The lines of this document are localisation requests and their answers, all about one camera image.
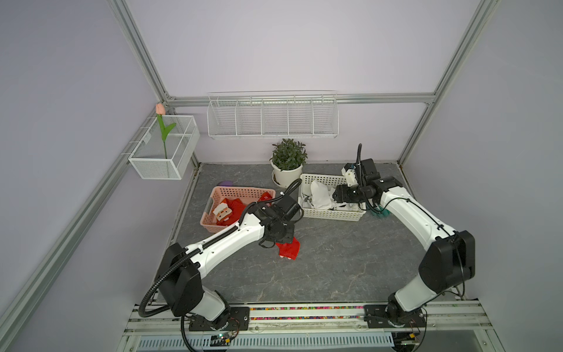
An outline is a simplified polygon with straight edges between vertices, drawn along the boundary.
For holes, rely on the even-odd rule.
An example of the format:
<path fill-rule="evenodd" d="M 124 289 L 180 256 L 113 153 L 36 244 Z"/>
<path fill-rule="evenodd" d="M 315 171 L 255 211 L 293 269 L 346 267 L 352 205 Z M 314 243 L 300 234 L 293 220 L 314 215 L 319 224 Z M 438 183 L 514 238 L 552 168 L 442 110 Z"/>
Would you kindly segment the plain red sock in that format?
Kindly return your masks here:
<path fill-rule="evenodd" d="M 279 250 L 280 258 L 296 260 L 299 255 L 301 244 L 297 238 L 293 238 L 291 243 L 277 243 L 276 246 Z"/>

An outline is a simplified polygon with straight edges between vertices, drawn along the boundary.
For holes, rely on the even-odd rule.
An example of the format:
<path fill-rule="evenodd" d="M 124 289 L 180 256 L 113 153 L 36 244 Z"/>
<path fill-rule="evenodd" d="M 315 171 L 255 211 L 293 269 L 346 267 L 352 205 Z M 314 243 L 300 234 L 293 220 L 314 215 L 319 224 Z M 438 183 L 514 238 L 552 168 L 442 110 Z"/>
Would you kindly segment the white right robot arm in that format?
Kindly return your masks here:
<path fill-rule="evenodd" d="M 338 203 L 356 203 L 382 216 L 398 218 L 419 240 L 425 256 L 417 275 L 392 293 L 377 316 L 402 327 L 423 313 L 423 306 L 453 287 L 466 287 L 476 274 L 476 241 L 466 230 L 457 231 L 420 205 L 395 177 L 381 177 L 374 161 L 356 152 L 356 161 L 343 170 L 347 181 L 337 186 Z"/>

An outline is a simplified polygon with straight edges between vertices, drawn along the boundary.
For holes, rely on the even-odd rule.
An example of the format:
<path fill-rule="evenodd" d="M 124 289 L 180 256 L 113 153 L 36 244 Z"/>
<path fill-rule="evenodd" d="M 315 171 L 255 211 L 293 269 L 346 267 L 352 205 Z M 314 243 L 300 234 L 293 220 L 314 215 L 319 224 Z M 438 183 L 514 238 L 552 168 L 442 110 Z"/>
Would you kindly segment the white sock two black stripes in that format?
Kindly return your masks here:
<path fill-rule="evenodd" d="M 311 200 L 310 203 L 313 209 L 317 210 L 329 210 L 335 206 L 335 202 L 332 198 L 334 193 L 334 188 L 328 187 L 324 183 L 318 180 L 312 181 L 310 185 L 311 190 Z"/>

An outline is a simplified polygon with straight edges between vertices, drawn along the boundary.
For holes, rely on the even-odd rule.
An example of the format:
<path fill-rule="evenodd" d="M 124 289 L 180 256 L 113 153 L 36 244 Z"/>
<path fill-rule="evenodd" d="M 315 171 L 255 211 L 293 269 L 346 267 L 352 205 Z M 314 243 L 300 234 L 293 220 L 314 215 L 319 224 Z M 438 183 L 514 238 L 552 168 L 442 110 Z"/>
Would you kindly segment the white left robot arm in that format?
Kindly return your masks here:
<path fill-rule="evenodd" d="M 186 247 L 169 246 L 159 265 L 154 283 L 138 307 L 142 318 L 171 311 L 179 318 L 196 316 L 219 330 L 233 319 L 232 309 L 218 292 L 207 289 L 202 280 L 225 259 L 257 242 L 265 248 L 293 243 L 295 216 L 304 212 L 291 194 L 302 179 L 294 180 L 285 192 L 273 199 L 251 202 L 239 220 L 213 236 Z"/>

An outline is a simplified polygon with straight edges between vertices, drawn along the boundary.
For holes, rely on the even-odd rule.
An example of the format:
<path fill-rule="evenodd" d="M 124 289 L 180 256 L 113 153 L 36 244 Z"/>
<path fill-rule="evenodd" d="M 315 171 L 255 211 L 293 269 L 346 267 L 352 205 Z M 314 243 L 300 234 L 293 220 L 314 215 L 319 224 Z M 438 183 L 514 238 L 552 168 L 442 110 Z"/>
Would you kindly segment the red santa sock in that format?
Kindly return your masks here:
<path fill-rule="evenodd" d="M 229 207 L 229 200 L 223 199 L 214 209 L 213 215 L 217 223 L 221 221 L 228 220 L 233 213 L 233 210 Z"/>

